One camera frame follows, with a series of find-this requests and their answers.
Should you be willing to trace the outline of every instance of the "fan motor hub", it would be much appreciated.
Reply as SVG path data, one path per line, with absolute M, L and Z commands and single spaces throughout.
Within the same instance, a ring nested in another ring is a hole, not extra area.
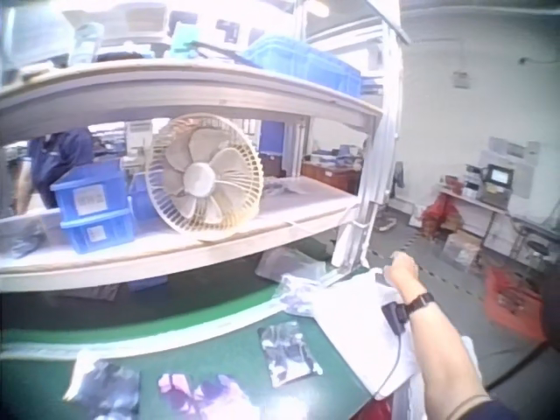
M 183 175 L 185 191 L 194 197 L 208 197 L 214 190 L 216 173 L 209 164 L 197 162 L 186 168 Z

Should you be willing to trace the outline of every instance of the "sleeve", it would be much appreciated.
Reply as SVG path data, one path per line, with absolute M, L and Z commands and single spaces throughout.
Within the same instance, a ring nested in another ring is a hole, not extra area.
M 499 401 L 486 401 L 470 409 L 460 420 L 519 420 L 519 417 Z
M 27 141 L 27 152 L 24 156 L 24 161 L 31 162 L 33 156 L 36 155 L 35 149 L 37 149 L 37 143 L 39 140 L 37 138 L 33 138 L 32 140 Z
M 94 161 L 94 140 L 88 129 L 73 129 L 63 145 L 64 158 L 71 166 L 91 164 Z

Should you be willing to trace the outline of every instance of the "computer monitor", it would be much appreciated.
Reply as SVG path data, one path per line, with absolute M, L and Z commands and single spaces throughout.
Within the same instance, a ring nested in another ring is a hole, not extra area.
M 514 170 L 498 166 L 497 164 L 490 164 L 487 168 L 485 182 L 503 186 L 504 188 L 511 188 L 514 182 Z

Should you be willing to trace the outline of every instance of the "fan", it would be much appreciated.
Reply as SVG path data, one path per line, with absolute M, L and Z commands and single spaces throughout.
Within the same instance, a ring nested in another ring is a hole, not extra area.
M 234 123 L 212 114 L 169 121 L 146 161 L 151 202 L 169 226 L 202 241 L 232 235 L 258 213 L 263 167 Z

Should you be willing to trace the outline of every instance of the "black watch strap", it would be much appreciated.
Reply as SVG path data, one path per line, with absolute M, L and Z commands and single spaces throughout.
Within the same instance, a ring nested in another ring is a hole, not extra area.
M 424 308 L 427 304 L 435 301 L 436 299 L 434 299 L 434 296 L 431 293 L 424 293 L 405 306 L 406 313 L 410 315 L 412 312 L 417 311 L 420 308 Z

